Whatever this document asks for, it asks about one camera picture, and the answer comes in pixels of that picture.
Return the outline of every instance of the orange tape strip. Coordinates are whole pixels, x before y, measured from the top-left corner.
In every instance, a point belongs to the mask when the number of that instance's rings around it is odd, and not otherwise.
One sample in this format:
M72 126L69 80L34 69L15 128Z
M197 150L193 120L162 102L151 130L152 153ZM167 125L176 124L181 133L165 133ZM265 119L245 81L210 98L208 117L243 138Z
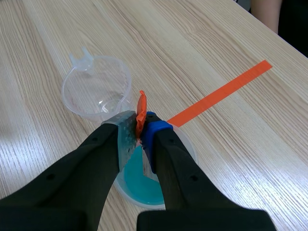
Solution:
M228 97L241 87L245 86L250 81L270 70L271 68L272 66L266 60L258 63L254 67L250 68L248 71L231 80L226 85L217 89L213 93L205 96L200 101L196 102L189 108L172 117L170 120L168 120L168 123L173 124L177 127L186 124L188 121L200 115L202 112L209 109L211 106L217 104L218 102Z

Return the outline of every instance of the table surface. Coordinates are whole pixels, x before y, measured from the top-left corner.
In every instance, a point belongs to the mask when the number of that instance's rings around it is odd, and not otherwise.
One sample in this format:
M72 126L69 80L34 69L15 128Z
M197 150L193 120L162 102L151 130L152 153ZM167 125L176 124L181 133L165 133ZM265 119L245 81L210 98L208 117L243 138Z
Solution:
M123 60L148 109L169 119L267 60L273 68L182 126L230 199L278 230L308 226L308 59L232 0L0 1L0 197L75 149L94 125L61 100L69 53ZM142 211L112 187L99 230Z

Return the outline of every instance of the orange tape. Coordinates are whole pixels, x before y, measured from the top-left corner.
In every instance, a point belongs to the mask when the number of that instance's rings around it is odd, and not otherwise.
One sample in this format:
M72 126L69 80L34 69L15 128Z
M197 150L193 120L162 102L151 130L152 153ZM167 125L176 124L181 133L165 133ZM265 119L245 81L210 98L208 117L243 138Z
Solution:
M140 91L140 97L137 104L137 126L136 126L136 138L139 139L143 130L145 118L146 118L146 96L144 91Z
M272 66L266 60L258 63L254 67L250 68L248 71L231 80L226 85L217 89L213 93L205 96L200 101L196 102L192 106L172 117L170 120L168 120L168 123L173 124L177 127L186 124L188 121L200 115L202 112L209 109L211 106L217 104L218 102L228 97L241 87L245 86L247 83L251 82L261 74L270 70L271 68Z

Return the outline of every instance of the plastic measuring cup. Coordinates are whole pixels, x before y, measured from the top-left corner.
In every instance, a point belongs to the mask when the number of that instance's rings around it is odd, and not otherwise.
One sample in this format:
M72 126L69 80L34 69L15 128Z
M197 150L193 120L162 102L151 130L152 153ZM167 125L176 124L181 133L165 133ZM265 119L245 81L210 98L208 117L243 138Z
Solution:
M173 130L195 162L198 163L195 148L186 134L176 126L173 126ZM118 174L114 181L114 186L125 199L137 206L147 209L165 208L159 182L143 175L141 146L135 149L131 159Z
M96 124L132 110L128 67L114 57L91 56L85 47L82 50L80 60L70 54L73 68L62 83L64 105Z

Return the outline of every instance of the dark clothing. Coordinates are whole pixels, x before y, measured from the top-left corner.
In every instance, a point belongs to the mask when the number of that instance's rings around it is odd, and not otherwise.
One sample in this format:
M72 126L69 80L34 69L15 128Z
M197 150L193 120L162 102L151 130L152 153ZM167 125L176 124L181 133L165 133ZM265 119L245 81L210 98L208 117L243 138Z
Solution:
M308 0L283 0L278 35L308 57Z

